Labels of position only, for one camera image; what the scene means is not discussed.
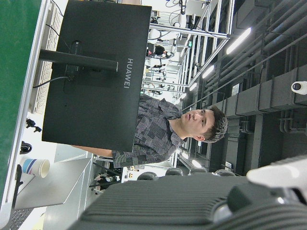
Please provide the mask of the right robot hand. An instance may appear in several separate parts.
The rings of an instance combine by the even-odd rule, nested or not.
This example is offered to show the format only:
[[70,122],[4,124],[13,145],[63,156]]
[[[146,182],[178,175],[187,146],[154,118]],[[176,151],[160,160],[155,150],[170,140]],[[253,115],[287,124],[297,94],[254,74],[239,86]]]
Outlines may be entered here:
[[284,159],[246,176],[168,173],[115,184],[73,230],[304,230],[307,158]]

